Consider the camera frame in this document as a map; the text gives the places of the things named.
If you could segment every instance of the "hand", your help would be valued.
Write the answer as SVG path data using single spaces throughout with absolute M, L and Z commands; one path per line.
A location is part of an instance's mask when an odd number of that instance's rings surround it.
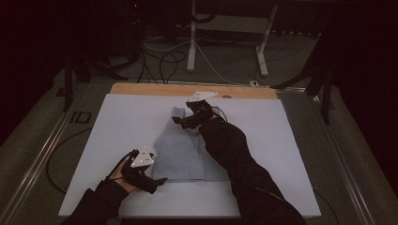
M 121 171 L 126 162 L 127 161 L 124 160 L 122 163 L 120 163 L 120 165 L 116 168 L 115 172 L 111 175 L 111 180 L 117 182 L 128 193 L 132 193 L 133 191 L 139 190 L 139 188 L 132 186 L 123 178 L 123 174 Z

